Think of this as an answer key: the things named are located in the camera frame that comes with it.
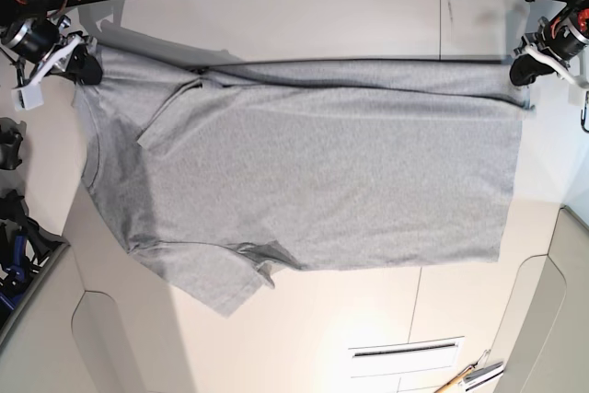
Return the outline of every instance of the gray t-shirt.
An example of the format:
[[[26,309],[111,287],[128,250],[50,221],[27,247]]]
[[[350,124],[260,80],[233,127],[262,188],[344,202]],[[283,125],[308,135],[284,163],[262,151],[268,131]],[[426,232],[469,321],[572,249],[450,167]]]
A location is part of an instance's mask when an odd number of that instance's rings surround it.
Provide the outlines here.
[[[497,260],[529,112],[508,66],[97,56],[84,183],[131,257],[219,313],[273,263]]]

